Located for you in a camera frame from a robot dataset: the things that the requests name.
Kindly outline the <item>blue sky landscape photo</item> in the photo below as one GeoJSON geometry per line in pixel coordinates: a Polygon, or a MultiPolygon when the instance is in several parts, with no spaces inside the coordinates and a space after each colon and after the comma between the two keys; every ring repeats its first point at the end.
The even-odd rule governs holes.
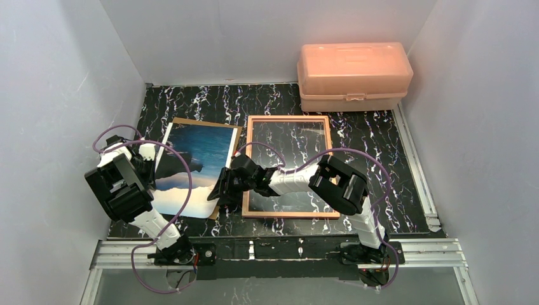
{"type": "Polygon", "coordinates": [[[240,126],[174,118],[168,124],[163,143],[176,150],[186,166],[171,152],[160,148],[156,157],[153,206],[164,215],[175,215],[192,191],[182,211],[183,217],[216,219],[217,200],[207,197],[215,187],[221,169],[228,167],[236,151],[242,128],[240,126]]]}

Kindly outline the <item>pink wooden picture frame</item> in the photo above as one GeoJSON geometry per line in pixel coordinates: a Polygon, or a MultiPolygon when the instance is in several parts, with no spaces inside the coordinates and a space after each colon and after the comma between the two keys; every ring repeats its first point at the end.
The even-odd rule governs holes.
{"type": "Polygon", "coordinates": [[[250,177],[248,186],[262,186],[243,194],[242,215],[250,218],[337,219],[333,210],[311,189],[274,196],[269,180],[277,173],[305,164],[332,147],[329,118],[322,115],[253,115],[247,123],[247,142],[237,165],[250,177]]]}

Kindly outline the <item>brown cardboard backing board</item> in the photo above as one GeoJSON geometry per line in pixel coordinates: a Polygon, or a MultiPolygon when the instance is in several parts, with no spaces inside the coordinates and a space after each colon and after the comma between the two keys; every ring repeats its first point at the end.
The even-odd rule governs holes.
{"type": "Polygon", "coordinates": [[[219,174],[230,158],[241,134],[239,126],[195,121],[173,120],[167,142],[188,164],[192,176],[191,197],[181,215],[197,219],[212,216],[217,201],[207,201],[219,174]]]}

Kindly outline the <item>clear acrylic sheet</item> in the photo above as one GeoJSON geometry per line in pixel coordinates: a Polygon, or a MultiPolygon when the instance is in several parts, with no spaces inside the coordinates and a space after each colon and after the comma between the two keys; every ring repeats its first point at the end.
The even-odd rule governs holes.
{"type": "MultiPolygon", "coordinates": [[[[252,141],[279,151],[285,160],[284,170],[303,165],[320,151],[328,149],[323,121],[254,121],[252,141]]],[[[333,209],[312,191],[264,197],[249,192],[249,212],[332,213],[333,209]]]]}

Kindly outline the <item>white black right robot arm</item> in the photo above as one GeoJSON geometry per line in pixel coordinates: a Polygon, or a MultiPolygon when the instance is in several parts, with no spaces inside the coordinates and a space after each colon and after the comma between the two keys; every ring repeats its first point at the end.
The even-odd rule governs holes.
{"type": "Polygon", "coordinates": [[[340,246],[342,258],[360,264],[382,264],[388,258],[388,238],[373,214],[366,176],[329,154],[316,164],[289,172],[264,168],[247,155],[237,154],[229,167],[221,169],[207,199],[226,205],[247,191],[264,197],[312,191],[333,210],[348,216],[358,234],[357,243],[340,246]]]}

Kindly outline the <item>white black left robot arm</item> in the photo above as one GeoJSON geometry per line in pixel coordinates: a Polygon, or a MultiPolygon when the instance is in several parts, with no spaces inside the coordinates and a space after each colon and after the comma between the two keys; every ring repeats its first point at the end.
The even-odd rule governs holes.
{"type": "Polygon", "coordinates": [[[150,144],[140,152],[124,146],[126,139],[113,136],[106,140],[105,150],[94,169],[85,173],[85,180],[104,212],[115,222],[122,220],[138,227],[148,237],[157,239],[157,251],[148,257],[163,264],[187,264],[194,259],[189,238],[182,235],[152,205],[154,200],[154,157],[150,144]]]}

